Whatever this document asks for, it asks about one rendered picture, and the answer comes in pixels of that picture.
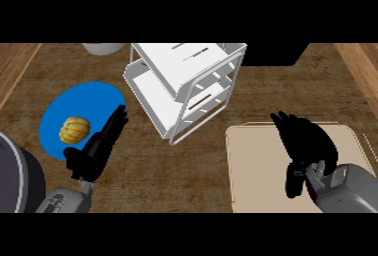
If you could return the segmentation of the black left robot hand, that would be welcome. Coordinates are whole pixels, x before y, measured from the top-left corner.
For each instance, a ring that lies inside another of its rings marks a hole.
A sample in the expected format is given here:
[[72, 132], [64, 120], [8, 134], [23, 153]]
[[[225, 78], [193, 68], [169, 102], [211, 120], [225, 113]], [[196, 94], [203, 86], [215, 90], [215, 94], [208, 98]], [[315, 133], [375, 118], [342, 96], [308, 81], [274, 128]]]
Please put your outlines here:
[[90, 137], [82, 149], [66, 147], [63, 150], [66, 168], [72, 179], [94, 182], [101, 175], [112, 147], [128, 122], [125, 106], [119, 105], [98, 132]]

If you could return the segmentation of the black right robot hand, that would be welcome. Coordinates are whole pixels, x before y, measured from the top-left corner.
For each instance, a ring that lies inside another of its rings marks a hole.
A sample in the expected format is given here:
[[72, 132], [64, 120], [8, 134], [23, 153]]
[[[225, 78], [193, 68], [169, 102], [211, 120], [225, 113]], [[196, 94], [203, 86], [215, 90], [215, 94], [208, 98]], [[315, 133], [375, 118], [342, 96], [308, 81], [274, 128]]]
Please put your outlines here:
[[305, 118], [286, 115], [283, 112], [270, 114], [283, 147], [290, 158], [286, 167], [284, 192], [293, 199], [301, 195], [305, 181], [305, 168], [324, 161], [323, 175], [336, 169], [338, 151], [330, 137], [320, 126]]

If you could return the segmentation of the beige tray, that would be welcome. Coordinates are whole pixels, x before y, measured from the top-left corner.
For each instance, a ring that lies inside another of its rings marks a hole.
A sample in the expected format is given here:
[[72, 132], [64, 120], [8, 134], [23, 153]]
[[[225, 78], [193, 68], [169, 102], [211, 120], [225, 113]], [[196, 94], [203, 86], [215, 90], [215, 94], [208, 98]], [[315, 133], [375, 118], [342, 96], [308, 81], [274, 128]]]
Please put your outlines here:
[[[332, 122], [323, 123], [320, 127], [336, 146], [338, 165], [355, 164], [375, 176], [351, 128]], [[225, 131], [225, 148], [231, 209], [236, 213], [323, 212], [308, 192], [293, 199], [286, 197], [286, 167], [290, 159], [273, 123], [251, 122], [230, 127]]]

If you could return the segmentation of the white tiered basket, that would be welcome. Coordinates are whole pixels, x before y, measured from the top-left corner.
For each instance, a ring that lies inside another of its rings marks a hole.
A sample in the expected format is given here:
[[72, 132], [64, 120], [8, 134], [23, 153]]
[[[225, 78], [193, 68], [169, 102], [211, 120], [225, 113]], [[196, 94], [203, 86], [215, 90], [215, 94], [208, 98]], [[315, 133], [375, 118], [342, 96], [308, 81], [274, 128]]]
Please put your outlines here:
[[132, 43], [124, 80], [159, 136], [177, 144], [227, 106], [243, 43]]

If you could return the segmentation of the blue oval plate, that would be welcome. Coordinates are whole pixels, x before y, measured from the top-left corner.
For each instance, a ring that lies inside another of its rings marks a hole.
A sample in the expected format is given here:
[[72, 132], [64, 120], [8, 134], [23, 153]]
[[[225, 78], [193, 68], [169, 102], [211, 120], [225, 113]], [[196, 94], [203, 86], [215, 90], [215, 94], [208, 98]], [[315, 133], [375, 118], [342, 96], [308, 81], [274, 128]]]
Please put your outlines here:
[[[125, 104], [121, 91], [109, 83], [85, 82], [66, 89], [47, 106], [38, 124], [38, 141], [44, 152], [63, 160], [66, 147], [82, 149], [91, 135], [101, 130], [116, 107]], [[90, 122], [90, 133], [79, 143], [69, 145], [60, 141], [59, 131], [72, 116]]]

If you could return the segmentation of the dark grey round pan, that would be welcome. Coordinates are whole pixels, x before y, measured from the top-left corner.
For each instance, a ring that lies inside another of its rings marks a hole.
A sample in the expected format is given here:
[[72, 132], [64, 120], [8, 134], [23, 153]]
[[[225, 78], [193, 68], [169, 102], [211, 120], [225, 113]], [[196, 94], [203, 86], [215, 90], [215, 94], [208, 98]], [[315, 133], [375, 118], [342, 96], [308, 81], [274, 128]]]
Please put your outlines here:
[[0, 213], [33, 213], [45, 197], [41, 165], [0, 132]]

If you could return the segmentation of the black appliance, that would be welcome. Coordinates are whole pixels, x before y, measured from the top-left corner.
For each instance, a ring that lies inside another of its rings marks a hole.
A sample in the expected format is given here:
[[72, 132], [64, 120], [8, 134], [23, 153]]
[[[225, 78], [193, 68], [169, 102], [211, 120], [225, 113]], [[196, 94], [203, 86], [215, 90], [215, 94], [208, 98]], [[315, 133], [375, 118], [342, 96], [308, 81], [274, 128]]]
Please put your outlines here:
[[292, 66], [307, 46], [307, 43], [249, 43], [242, 65]]

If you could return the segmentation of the pale grey bowl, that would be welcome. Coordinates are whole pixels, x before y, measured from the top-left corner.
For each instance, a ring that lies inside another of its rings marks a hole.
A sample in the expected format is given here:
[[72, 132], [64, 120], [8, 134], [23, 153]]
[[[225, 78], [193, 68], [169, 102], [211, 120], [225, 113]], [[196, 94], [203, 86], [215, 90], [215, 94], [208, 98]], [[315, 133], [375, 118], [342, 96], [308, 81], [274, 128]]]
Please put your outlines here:
[[124, 46], [122, 43], [84, 43], [84, 49], [95, 56], [104, 56], [115, 53]]

